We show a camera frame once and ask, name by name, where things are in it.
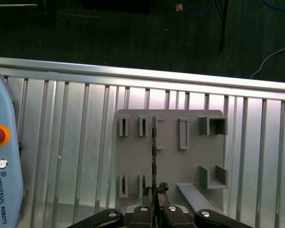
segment white cable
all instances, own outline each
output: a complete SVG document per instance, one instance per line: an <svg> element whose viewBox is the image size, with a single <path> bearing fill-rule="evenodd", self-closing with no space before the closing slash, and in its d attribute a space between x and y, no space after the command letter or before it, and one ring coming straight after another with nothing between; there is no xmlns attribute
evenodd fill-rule
<svg viewBox="0 0 285 228"><path fill-rule="evenodd" d="M279 51L273 53L272 55L268 56L268 57L262 62L262 64L261 64L259 70L256 71L256 72L250 77L250 79L252 79L254 75L256 75L258 72L261 71L261 69L262 69L264 63L265 63L268 59L270 59L272 56L274 56L274 55L276 55L276 54L278 54L278 53L280 53L280 52L282 52L282 51L285 51L285 48L283 48L283 49L281 49L281 50L279 50Z"/></svg>

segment screw head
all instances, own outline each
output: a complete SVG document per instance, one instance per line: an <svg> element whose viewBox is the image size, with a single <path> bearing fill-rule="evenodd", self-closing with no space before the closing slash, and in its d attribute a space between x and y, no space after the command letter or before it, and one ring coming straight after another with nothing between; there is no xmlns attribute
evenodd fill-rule
<svg viewBox="0 0 285 228"><path fill-rule="evenodd" d="M148 210L147 207L142 207L142 208L141 208L141 211L147 211L147 210Z"/></svg>
<svg viewBox="0 0 285 228"><path fill-rule="evenodd" d="M0 160L0 169L5 169L8 165L8 161L5 159Z"/></svg>
<svg viewBox="0 0 285 228"><path fill-rule="evenodd" d="M109 214L110 217L115 217L116 215L117 215L117 214L114 213L114 212L112 212L112 213Z"/></svg>
<svg viewBox="0 0 285 228"><path fill-rule="evenodd" d="M168 209L169 209L170 211L176 211L176 207L174 207L174 206L169 206Z"/></svg>
<svg viewBox="0 0 285 228"><path fill-rule="evenodd" d="M210 213L209 213L209 212L202 211L201 214L202 214L202 216L204 216L204 217L210 217Z"/></svg>

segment gray plastic fixture plate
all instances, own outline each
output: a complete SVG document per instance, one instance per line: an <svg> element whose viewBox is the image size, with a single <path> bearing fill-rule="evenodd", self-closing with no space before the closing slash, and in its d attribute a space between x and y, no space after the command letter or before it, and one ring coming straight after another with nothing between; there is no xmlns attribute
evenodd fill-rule
<svg viewBox="0 0 285 228"><path fill-rule="evenodd" d="M194 187L218 209L228 187L224 166L227 118L219 110L119 110L116 113L116 207L142 203L152 182L152 117L157 119L157 185L170 204L192 208L177 183Z"/></svg>

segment corrugated metal surface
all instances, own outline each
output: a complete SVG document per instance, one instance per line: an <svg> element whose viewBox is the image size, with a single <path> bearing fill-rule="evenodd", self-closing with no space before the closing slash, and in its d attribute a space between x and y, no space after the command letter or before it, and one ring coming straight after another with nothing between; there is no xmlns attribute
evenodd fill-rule
<svg viewBox="0 0 285 228"><path fill-rule="evenodd" d="M0 72L23 145L19 227L65 228L114 206L117 110L219 109L229 122L224 212L285 228L285 84L3 58Z"/></svg>

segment universal robots logo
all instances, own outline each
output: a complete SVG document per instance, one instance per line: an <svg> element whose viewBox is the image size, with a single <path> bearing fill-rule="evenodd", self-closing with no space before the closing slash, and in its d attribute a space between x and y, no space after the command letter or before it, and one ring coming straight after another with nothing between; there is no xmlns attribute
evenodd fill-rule
<svg viewBox="0 0 285 228"><path fill-rule="evenodd" d="M7 225L7 218L6 218L6 209L5 209L5 198L4 198L4 187L3 187L3 178L6 177L6 172L1 172L0 178L0 211L1 211L1 218L2 224Z"/></svg>

